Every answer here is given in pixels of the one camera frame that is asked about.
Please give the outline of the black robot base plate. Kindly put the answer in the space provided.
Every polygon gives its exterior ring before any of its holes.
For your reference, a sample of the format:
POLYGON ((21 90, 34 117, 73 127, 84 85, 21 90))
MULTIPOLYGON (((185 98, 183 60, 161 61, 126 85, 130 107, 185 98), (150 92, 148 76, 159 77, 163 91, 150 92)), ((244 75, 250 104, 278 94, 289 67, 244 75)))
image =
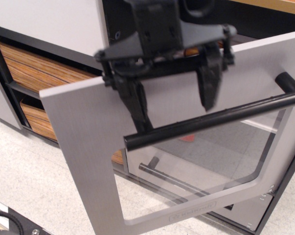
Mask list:
POLYGON ((50 235, 49 231, 45 230, 38 224, 24 217, 22 214, 16 212, 12 208, 8 208, 8 213, 13 215, 18 219, 23 227, 23 231, 25 235, 50 235))

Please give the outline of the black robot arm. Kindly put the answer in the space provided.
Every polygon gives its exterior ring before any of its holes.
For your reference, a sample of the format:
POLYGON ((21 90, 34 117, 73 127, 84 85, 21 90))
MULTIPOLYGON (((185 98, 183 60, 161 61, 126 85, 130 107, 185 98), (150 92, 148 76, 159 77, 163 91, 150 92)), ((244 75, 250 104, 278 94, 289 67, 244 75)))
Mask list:
POLYGON ((96 53, 106 86, 118 91, 138 133, 153 130, 148 117, 144 79, 194 71, 202 106, 210 110, 218 94, 222 73, 234 64, 231 38, 236 28, 187 22, 210 12, 210 0, 190 10, 184 0, 131 0, 136 31, 128 38, 96 53))

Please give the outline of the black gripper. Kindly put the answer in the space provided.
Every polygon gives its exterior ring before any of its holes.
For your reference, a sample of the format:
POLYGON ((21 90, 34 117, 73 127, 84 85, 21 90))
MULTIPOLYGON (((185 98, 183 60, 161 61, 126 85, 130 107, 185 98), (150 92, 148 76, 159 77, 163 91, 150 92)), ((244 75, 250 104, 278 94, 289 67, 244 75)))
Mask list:
POLYGON ((177 51, 205 46, 196 69, 201 104, 208 112, 216 102, 223 65, 233 64, 230 39, 236 34, 232 25, 201 25, 181 19, 178 7, 132 7, 136 31, 129 37, 96 53, 102 64, 105 85, 114 86, 130 112, 138 133, 153 130, 148 117, 144 86, 137 79, 157 77, 159 69, 171 66, 167 61, 177 51), (222 56, 218 46, 223 42, 222 56))

